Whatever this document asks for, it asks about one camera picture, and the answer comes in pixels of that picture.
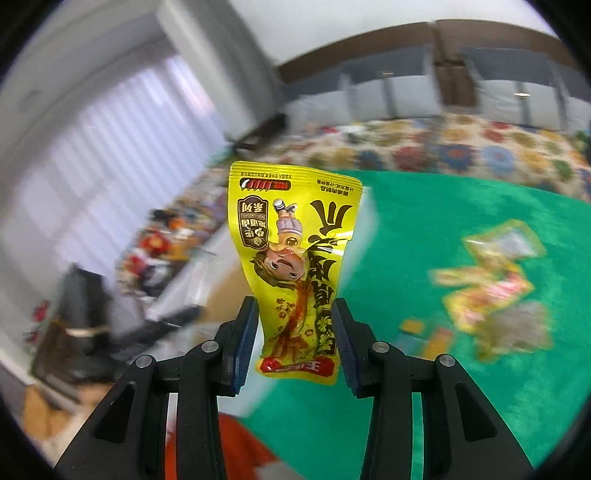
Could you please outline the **white storage box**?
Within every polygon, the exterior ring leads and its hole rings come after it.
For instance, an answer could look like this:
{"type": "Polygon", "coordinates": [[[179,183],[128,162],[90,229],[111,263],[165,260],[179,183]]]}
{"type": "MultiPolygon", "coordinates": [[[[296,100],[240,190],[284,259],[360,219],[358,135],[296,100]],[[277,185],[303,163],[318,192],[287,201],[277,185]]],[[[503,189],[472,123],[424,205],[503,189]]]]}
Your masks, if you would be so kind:
{"type": "MultiPolygon", "coordinates": [[[[365,186],[353,239],[346,246],[342,261],[339,292],[345,291],[353,274],[360,268],[378,227],[374,192],[371,187],[365,186]]],[[[228,228],[222,227],[207,242],[206,248],[191,258],[147,308],[145,317],[151,321],[160,320],[186,307],[198,305],[199,322],[222,323],[235,318],[243,298],[251,293],[228,228]]]]}

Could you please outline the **green embroidered bed cover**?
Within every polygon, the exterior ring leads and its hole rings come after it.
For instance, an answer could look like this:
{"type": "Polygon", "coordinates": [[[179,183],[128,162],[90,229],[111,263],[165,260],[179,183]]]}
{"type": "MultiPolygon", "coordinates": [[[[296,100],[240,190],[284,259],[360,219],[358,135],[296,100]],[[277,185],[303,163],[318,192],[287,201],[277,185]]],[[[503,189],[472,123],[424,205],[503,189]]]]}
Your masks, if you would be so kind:
{"type": "MultiPolygon", "coordinates": [[[[453,355],[510,427],[533,464],[557,446],[590,392],[590,207],[549,190],[427,173],[362,171],[378,228],[363,246],[341,294],[356,320],[377,338],[395,341],[400,325],[418,319],[428,330],[450,328],[444,290],[432,270],[468,265],[463,245],[510,219],[525,222],[545,247],[523,263],[532,298],[548,309],[552,346],[477,360],[471,336],[456,333],[453,355]]],[[[356,479],[372,403],[356,399],[344,380],[324,386],[281,380],[245,418],[245,426],[277,457],[308,479],[356,479]]]]}

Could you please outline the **grey pillow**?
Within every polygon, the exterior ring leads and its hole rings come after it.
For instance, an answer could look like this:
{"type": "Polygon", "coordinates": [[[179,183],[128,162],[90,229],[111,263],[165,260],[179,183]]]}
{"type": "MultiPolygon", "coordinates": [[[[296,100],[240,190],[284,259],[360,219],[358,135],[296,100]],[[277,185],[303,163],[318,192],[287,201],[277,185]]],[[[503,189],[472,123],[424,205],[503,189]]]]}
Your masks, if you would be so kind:
{"type": "Polygon", "coordinates": [[[433,46],[406,47],[346,62],[356,121],[431,118],[443,113],[433,46]]]}
{"type": "Polygon", "coordinates": [[[284,86],[284,114],[290,135],[351,123],[348,87],[348,76],[338,69],[325,70],[284,86]]]}
{"type": "Polygon", "coordinates": [[[461,50],[486,119],[577,134],[590,129],[590,83],[578,70],[539,52],[461,50]]]}

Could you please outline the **orange sausage snack packet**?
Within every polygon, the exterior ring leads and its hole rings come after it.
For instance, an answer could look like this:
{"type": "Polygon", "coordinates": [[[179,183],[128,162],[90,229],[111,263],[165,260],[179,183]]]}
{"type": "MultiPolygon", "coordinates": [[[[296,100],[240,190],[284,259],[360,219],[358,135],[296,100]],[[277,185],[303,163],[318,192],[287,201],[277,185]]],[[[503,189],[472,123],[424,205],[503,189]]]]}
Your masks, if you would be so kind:
{"type": "Polygon", "coordinates": [[[435,360],[451,351],[455,340],[453,330],[436,326],[427,334],[426,323],[419,319],[406,319],[399,327],[397,348],[409,356],[435,360]]]}

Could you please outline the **yellow cartoon snack packet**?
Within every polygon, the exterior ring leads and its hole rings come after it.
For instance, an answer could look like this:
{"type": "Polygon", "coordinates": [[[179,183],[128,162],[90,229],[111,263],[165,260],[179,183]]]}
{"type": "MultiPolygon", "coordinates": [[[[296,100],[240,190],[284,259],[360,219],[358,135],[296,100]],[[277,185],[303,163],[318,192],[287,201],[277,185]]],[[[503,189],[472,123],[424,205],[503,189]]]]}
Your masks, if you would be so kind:
{"type": "Polygon", "coordinates": [[[297,165],[236,161],[228,174],[228,228],[259,304],[266,377],[337,381],[332,302],[353,238],[363,184],[297,165]]]}

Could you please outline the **floral bed sheet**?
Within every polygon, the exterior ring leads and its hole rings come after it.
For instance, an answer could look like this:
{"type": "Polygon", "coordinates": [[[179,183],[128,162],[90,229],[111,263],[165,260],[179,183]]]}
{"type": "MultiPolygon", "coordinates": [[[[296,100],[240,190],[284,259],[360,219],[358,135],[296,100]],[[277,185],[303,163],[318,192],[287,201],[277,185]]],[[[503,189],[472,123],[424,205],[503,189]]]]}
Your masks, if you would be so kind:
{"type": "Polygon", "coordinates": [[[569,135],[488,120],[480,115],[369,121],[279,135],[259,152],[217,155],[209,173],[221,178],[235,160],[324,170],[439,173],[509,182],[590,200],[589,134],[569,135]]]}

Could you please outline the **grey pillow middle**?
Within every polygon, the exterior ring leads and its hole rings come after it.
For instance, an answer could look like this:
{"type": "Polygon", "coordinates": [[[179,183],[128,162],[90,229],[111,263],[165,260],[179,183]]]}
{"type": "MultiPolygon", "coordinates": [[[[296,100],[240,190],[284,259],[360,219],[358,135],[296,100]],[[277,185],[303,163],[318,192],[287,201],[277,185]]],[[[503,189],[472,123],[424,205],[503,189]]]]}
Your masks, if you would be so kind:
{"type": "Polygon", "coordinates": [[[431,118],[443,113],[433,46],[406,47],[346,62],[356,121],[431,118]]]}

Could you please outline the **grey pillow left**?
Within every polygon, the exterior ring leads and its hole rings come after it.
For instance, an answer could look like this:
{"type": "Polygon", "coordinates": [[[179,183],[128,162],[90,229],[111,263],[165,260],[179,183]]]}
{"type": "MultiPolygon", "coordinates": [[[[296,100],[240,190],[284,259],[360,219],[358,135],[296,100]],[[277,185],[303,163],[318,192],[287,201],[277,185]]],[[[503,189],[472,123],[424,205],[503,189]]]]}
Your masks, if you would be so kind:
{"type": "Polygon", "coordinates": [[[348,76],[338,69],[325,70],[284,86],[284,114],[290,135],[351,123],[348,87],[348,76]]]}

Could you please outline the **grey nuts snack bag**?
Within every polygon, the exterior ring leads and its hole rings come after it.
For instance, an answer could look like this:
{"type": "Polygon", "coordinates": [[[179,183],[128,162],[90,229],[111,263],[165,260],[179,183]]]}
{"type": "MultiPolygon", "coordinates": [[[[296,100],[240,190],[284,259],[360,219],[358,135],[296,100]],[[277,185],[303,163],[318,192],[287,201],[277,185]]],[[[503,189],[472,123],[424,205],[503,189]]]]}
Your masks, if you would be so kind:
{"type": "Polygon", "coordinates": [[[551,348],[549,320],[547,308],[532,300],[492,313],[475,329],[476,358],[491,362],[506,354],[551,348]]]}

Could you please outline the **white window curtain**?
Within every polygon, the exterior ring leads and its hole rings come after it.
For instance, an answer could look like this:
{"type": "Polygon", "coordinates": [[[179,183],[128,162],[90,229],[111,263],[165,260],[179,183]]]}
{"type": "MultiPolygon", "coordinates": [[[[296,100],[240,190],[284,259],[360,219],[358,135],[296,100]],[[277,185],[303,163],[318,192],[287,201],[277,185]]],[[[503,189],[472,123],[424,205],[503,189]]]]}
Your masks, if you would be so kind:
{"type": "Polygon", "coordinates": [[[1,244],[29,290],[72,263],[112,277],[148,212],[224,146],[225,126],[182,57],[123,57],[32,127],[1,165],[1,244]]]}

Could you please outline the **red yellow snack packet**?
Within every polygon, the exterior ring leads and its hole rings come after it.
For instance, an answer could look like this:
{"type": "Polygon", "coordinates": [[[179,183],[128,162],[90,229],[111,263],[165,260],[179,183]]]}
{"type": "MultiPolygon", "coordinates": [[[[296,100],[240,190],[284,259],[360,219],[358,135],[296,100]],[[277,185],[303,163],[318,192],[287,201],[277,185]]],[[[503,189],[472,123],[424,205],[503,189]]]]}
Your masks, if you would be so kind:
{"type": "Polygon", "coordinates": [[[452,289],[443,298],[444,307],[455,327],[469,334],[489,314],[516,304],[534,290],[523,269],[515,264],[500,275],[478,266],[436,269],[431,279],[452,289]]]}

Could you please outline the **grey pillow right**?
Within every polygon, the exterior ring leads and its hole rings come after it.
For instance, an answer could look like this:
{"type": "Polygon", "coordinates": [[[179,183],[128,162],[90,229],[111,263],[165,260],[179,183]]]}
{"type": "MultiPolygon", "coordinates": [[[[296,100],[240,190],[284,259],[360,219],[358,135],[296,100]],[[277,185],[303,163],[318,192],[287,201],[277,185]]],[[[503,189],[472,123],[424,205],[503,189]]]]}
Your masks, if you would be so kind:
{"type": "Polygon", "coordinates": [[[461,50],[486,119],[577,134],[590,129],[590,83],[578,70],[539,52],[461,50]]]}

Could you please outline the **yellow clear snack bag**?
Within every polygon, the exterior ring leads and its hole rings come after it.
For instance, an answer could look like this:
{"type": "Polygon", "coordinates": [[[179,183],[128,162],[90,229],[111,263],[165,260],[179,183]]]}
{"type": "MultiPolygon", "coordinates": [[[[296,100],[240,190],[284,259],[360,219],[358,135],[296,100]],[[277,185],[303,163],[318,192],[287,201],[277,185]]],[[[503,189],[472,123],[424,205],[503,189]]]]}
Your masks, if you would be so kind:
{"type": "Polygon", "coordinates": [[[540,258],[546,249],[537,234],[522,220],[511,219],[483,233],[462,239],[476,263],[493,272],[525,259],[540,258]]]}

